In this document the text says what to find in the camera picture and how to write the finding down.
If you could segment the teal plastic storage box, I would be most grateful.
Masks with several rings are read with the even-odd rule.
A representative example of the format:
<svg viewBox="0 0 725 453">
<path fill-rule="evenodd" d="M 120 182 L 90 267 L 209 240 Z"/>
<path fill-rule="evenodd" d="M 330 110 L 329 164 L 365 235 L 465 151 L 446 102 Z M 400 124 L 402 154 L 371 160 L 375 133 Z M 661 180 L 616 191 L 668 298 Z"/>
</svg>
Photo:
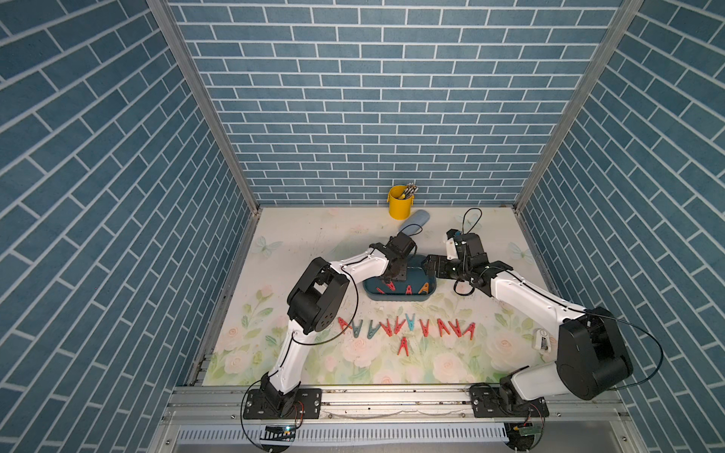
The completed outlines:
<svg viewBox="0 0 725 453">
<path fill-rule="evenodd" d="M 371 300 L 375 301 L 388 301 L 388 302 L 423 302 L 432 296 L 436 289 L 437 283 L 435 277 L 430 277 L 425 269 L 422 267 L 424 255 L 415 255 L 410 258 L 408 262 L 408 273 L 407 279 L 404 281 L 393 281 L 393 282 L 405 282 L 410 284 L 413 288 L 412 296 L 385 296 L 377 292 L 377 286 L 385 282 L 381 277 L 372 277 L 364 281 L 364 290 Z M 419 294 L 421 287 L 428 283 L 430 286 L 430 292 L 428 294 Z"/>
</svg>

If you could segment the teal clothespin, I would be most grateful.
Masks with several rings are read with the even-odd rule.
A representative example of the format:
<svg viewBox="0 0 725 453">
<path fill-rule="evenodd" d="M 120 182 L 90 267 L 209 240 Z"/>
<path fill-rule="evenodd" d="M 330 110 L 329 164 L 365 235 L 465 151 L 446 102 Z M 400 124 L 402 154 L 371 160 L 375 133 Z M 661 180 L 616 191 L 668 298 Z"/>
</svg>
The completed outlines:
<svg viewBox="0 0 725 453">
<path fill-rule="evenodd" d="M 409 315 L 408 313 L 406 313 L 405 318 L 409 331 L 413 332 L 415 330 L 416 315 Z"/>
</svg>

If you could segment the grey-teal clothespin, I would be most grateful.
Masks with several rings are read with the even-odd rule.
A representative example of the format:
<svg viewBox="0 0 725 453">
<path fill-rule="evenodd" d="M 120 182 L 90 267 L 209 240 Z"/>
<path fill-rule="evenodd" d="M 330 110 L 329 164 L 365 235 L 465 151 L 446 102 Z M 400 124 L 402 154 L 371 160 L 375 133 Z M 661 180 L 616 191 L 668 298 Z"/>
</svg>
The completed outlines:
<svg viewBox="0 0 725 453">
<path fill-rule="evenodd" d="M 361 332 L 362 332 L 362 328 L 363 328 L 363 325 L 364 325 L 364 321 L 363 321 L 363 320 L 360 320 L 360 321 L 359 321 L 359 322 L 357 322 L 357 323 L 355 323 L 355 322 L 352 322 L 352 323 L 350 324 L 350 328 L 351 328 L 351 329 L 352 329 L 352 331 L 353 331 L 353 337 L 354 337 L 355 339 L 358 339 L 358 338 L 360 337 L 360 335 L 361 335 Z"/>
<path fill-rule="evenodd" d="M 366 338 L 368 340 L 372 340 L 380 328 L 381 328 L 381 324 L 379 322 L 370 320 L 368 323 L 368 331 L 366 334 Z"/>
</svg>

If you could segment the red clothespin second row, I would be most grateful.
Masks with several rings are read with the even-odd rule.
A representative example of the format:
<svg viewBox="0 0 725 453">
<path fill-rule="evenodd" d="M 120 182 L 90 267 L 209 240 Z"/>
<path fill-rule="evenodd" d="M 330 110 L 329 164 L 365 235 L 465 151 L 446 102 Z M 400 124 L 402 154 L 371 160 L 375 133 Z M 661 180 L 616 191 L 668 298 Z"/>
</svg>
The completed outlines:
<svg viewBox="0 0 725 453">
<path fill-rule="evenodd" d="M 410 356 L 409 342 L 407 337 L 402 337 L 400 340 L 400 347 L 398 348 L 398 356 L 404 354 L 406 357 Z"/>
</svg>

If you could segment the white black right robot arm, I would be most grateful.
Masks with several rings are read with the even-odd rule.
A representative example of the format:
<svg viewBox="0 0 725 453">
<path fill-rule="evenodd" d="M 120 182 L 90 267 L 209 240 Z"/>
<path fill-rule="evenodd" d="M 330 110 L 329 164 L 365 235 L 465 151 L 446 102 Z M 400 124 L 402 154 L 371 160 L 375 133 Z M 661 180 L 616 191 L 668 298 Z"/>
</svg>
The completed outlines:
<svg viewBox="0 0 725 453">
<path fill-rule="evenodd" d="M 449 230 L 445 255 L 429 255 L 422 268 L 436 279 L 466 283 L 522 311 L 555 341 L 556 360 L 511 373 L 500 397 L 511 404 L 573 394 L 591 400 L 634 373 L 617 319 L 606 309 L 587 309 L 524 279 L 501 260 L 491 262 L 476 233 Z"/>
</svg>

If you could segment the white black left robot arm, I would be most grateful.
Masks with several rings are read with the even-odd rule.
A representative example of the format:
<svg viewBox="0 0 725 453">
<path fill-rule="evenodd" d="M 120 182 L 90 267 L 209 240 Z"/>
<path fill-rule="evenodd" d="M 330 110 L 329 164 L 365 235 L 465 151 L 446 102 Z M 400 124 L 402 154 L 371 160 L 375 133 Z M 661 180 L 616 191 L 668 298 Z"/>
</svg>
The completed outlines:
<svg viewBox="0 0 725 453">
<path fill-rule="evenodd" d="M 372 277 L 400 279 L 415 248 L 415 241 L 400 232 L 387 243 L 372 243 L 351 258 L 312 260 L 288 294 L 288 330 L 277 362 L 262 377 L 264 392 L 275 398 L 290 398 L 301 383 L 309 351 L 317 345 L 317 334 L 336 320 L 347 290 L 355 290 Z"/>
</svg>

